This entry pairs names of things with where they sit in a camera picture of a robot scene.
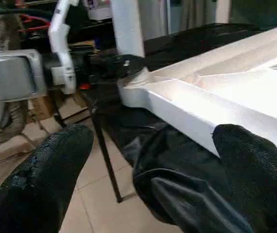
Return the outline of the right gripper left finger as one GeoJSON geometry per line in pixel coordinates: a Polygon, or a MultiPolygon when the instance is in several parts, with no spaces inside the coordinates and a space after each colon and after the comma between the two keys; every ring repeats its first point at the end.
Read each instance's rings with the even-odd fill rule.
{"type": "Polygon", "coordinates": [[[0,186],[0,233],[57,233],[94,132],[73,124],[43,140],[0,186]]]}

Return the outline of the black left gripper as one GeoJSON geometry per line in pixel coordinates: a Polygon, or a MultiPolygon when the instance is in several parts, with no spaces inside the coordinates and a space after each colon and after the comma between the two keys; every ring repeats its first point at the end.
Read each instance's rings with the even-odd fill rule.
{"type": "Polygon", "coordinates": [[[145,68],[145,59],[131,54],[88,54],[84,56],[84,81],[119,79],[137,75],[145,68]]]}

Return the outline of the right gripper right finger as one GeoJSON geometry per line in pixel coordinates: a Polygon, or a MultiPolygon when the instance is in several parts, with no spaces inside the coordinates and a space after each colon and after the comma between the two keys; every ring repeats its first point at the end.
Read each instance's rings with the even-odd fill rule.
{"type": "Polygon", "coordinates": [[[212,139],[236,208],[253,232],[277,233],[277,147],[234,124],[218,125],[212,139]]]}

